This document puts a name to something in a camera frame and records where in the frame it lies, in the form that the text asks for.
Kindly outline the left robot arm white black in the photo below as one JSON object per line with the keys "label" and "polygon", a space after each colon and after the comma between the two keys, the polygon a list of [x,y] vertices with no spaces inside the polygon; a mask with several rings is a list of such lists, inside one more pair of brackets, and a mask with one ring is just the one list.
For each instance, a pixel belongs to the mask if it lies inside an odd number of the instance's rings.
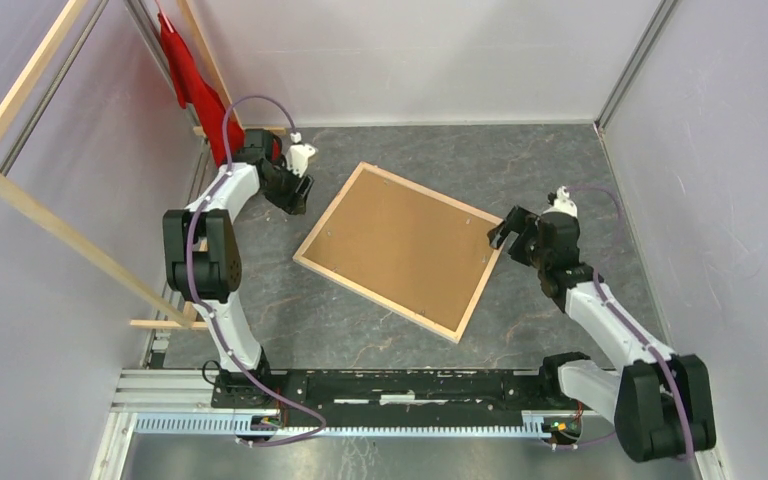
{"label": "left robot arm white black", "polygon": [[207,189],[162,219],[167,283],[206,321],[218,351],[213,385],[250,407],[266,405],[276,392],[239,294],[242,259],[234,221],[256,195],[289,215],[304,214],[313,186],[307,170],[317,153],[298,132],[284,146],[269,130],[250,130],[242,146],[228,151]]}

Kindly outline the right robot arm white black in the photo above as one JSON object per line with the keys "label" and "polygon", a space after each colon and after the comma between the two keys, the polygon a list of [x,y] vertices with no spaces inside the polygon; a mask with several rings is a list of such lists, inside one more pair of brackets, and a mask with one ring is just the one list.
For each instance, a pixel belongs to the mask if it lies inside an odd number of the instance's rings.
{"label": "right robot arm white black", "polygon": [[718,441],[709,371],[696,354],[680,354],[633,318],[600,272],[580,258],[580,225],[571,209],[535,213],[513,207],[487,234],[509,257],[537,273],[543,294],[581,326],[611,362],[605,370],[580,352],[545,358],[540,400],[562,408],[573,399],[614,428],[625,454],[642,463],[689,459]]}

